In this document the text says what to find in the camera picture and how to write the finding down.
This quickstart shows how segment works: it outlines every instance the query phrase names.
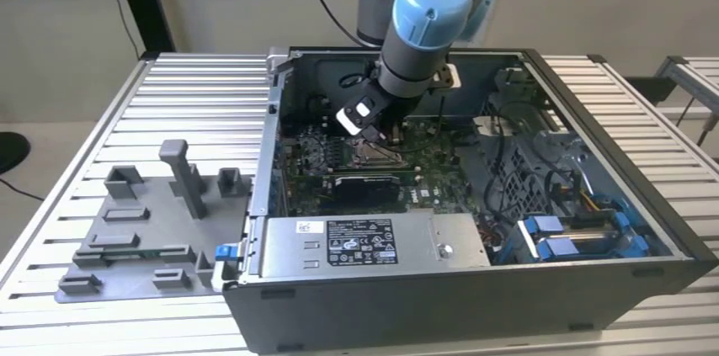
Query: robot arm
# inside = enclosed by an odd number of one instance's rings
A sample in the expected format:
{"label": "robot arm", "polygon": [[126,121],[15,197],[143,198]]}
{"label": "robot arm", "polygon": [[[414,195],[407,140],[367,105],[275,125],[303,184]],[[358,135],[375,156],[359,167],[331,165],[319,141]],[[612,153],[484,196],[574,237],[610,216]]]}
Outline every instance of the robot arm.
{"label": "robot arm", "polygon": [[446,65],[447,52],[466,31],[476,3],[478,0],[394,0],[386,8],[391,15],[375,15],[390,18],[378,70],[364,81],[362,94],[338,112],[338,121],[351,135],[362,134],[370,141],[386,140],[387,130],[414,110]]}

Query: wire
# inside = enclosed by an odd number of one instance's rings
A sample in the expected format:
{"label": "wire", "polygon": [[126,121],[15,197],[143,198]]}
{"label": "wire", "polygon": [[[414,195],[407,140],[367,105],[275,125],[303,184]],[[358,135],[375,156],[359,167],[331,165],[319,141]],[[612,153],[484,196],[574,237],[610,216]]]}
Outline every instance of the wire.
{"label": "wire", "polygon": [[595,202],[592,201],[592,199],[588,197],[587,193],[584,193],[584,191],[580,192],[580,195],[582,197],[584,198],[584,200],[587,201],[587,204],[588,206],[592,208],[594,211],[599,211],[599,206],[595,204]]}
{"label": "wire", "polygon": [[339,79],[339,81],[338,81],[339,87],[343,88],[343,89],[351,88],[355,85],[360,84],[364,81],[366,78],[367,78],[366,75],[362,74],[360,72],[352,72],[352,73],[344,75]]}
{"label": "wire", "polygon": [[699,135],[699,140],[697,141],[697,146],[702,147],[702,144],[705,143],[705,139],[707,138],[709,130],[703,130],[702,134]]}
{"label": "wire", "polygon": [[693,107],[694,103],[694,97],[689,100],[687,107],[685,108],[685,111],[682,112],[682,115],[679,119],[677,120],[677,126],[679,127],[682,120],[685,120],[685,116],[687,116],[689,109]]}
{"label": "wire", "polygon": [[319,3],[323,4],[323,8],[324,8],[324,11],[327,12],[327,15],[330,16],[330,19],[332,20],[332,22],[338,26],[339,30],[342,30],[342,33],[346,34],[347,38],[350,38],[350,40],[352,42],[355,42],[362,47],[374,47],[374,46],[368,45],[367,43],[364,43],[358,38],[355,38],[352,36],[352,34],[350,32],[347,32],[347,29],[346,29],[344,26],[342,26],[342,23],[338,21],[338,18],[335,17],[335,14],[332,13],[332,11],[331,11],[331,9],[330,9],[330,7],[327,5],[327,2],[324,0],[319,0]]}
{"label": "wire", "polygon": [[127,39],[130,39],[132,43],[132,48],[135,49],[135,58],[139,60],[139,49],[138,44],[135,43],[135,39],[132,38],[131,30],[127,27],[127,21],[124,20],[124,12],[123,12],[123,4],[120,3],[120,0],[115,0],[118,3],[118,11],[120,12],[120,19],[123,20],[123,28],[124,32],[127,33]]}
{"label": "wire", "polygon": [[18,189],[15,186],[12,186],[12,183],[10,183],[8,181],[6,181],[4,179],[0,178],[0,183],[7,186],[8,188],[11,188],[11,190],[18,193],[18,194],[22,194],[24,196],[27,196],[28,198],[34,198],[36,200],[39,200],[40,202],[46,200],[46,198],[38,196],[36,194],[28,194],[24,190],[20,190]]}
{"label": "wire", "polygon": [[376,143],[376,145],[379,147],[382,147],[384,150],[387,151],[391,151],[391,152],[396,152],[399,154],[410,154],[411,152],[418,152],[418,151],[422,151],[424,150],[427,147],[430,147],[435,141],[438,140],[438,137],[439,137],[439,132],[442,131],[442,114],[444,112],[444,109],[446,109],[446,97],[442,97],[442,99],[439,100],[439,112],[438,112],[438,131],[435,132],[435,135],[431,137],[430,141],[427,141],[426,144],[423,144],[422,146],[419,147],[415,147],[415,148],[410,148],[410,149],[406,149],[406,150],[400,150],[398,148],[391,148],[391,147],[387,147],[384,146],[383,144],[380,143]]}

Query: black cable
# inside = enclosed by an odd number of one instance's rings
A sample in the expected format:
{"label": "black cable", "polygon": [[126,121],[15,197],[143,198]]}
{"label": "black cable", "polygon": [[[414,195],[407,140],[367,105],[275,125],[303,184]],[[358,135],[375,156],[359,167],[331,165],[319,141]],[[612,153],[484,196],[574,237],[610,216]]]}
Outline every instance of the black cable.
{"label": "black cable", "polygon": [[127,33],[127,39],[131,40],[132,48],[135,49],[135,57],[139,60],[138,44],[135,43],[135,39],[132,38],[131,30],[127,27],[127,21],[124,20],[123,4],[120,3],[120,0],[115,0],[115,2],[118,3],[118,11],[120,12],[120,19],[123,20],[123,27],[124,27],[124,32]]}
{"label": "black cable", "polygon": [[347,88],[351,88],[355,85],[360,84],[364,81],[364,79],[366,79],[364,74],[362,74],[360,72],[352,72],[352,73],[344,75],[339,79],[338,84],[339,84],[340,88],[347,89]]}
{"label": "black cable", "polygon": [[15,186],[12,186],[12,183],[10,183],[8,181],[6,181],[4,179],[0,178],[0,183],[7,186],[8,188],[11,188],[11,190],[18,193],[18,194],[22,194],[24,196],[27,196],[28,198],[34,198],[36,200],[39,200],[40,202],[46,200],[46,198],[42,198],[40,196],[35,195],[35,194],[28,194],[24,190],[20,190],[18,189]]}
{"label": "black cable", "polygon": [[492,177],[487,181],[487,185],[484,186],[484,193],[482,195],[482,200],[484,201],[484,206],[487,207],[487,210],[490,213],[495,216],[498,219],[507,219],[502,214],[502,202],[500,200],[500,209],[494,209],[492,205],[490,203],[490,192],[492,190],[492,187],[495,186],[496,179],[499,178],[499,172],[500,172],[500,165],[502,165],[502,158],[504,157],[504,128],[502,127],[502,118],[496,118],[496,127],[499,128],[499,143],[496,147],[496,155],[495,155],[495,162],[492,164],[492,167],[490,169],[492,173]]}
{"label": "black cable", "polygon": [[702,144],[705,143],[705,139],[707,138],[709,130],[703,130],[702,134],[699,135],[699,140],[697,141],[697,146],[702,147]]}
{"label": "black cable", "polygon": [[358,38],[355,38],[352,36],[352,34],[350,32],[347,32],[347,29],[346,29],[344,26],[342,26],[342,23],[338,21],[338,18],[335,17],[335,14],[332,13],[332,11],[331,11],[331,9],[330,9],[330,7],[327,5],[327,2],[324,0],[319,0],[319,3],[323,4],[323,8],[324,8],[324,11],[327,12],[327,15],[330,16],[330,19],[332,20],[332,22],[338,26],[339,30],[342,30],[342,33],[346,34],[347,38],[350,38],[350,40],[352,42],[355,42],[362,47],[374,47],[374,46],[368,45],[367,43],[364,43]]}
{"label": "black cable", "polygon": [[418,151],[422,151],[424,150],[427,147],[430,147],[435,141],[438,140],[438,137],[439,137],[439,132],[442,131],[442,114],[444,112],[444,109],[446,109],[446,97],[442,97],[442,99],[439,100],[439,112],[438,112],[438,131],[435,132],[435,135],[430,138],[430,141],[427,141],[426,144],[423,144],[422,146],[419,147],[415,147],[415,148],[410,148],[410,149],[406,149],[406,150],[402,150],[399,148],[392,148],[392,147],[387,147],[384,146],[383,144],[380,143],[376,143],[376,145],[379,147],[382,147],[383,149],[386,149],[387,151],[391,151],[391,152],[396,152],[399,154],[410,154],[411,152],[418,152]]}
{"label": "black cable", "polygon": [[687,116],[687,112],[689,112],[689,109],[693,107],[693,103],[694,103],[694,97],[689,100],[689,104],[687,104],[687,107],[685,108],[685,112],[682,112],[682,115],[679,119],[677,120],[677,127],[679,127],[682,120],[685,120],[685,116]]}

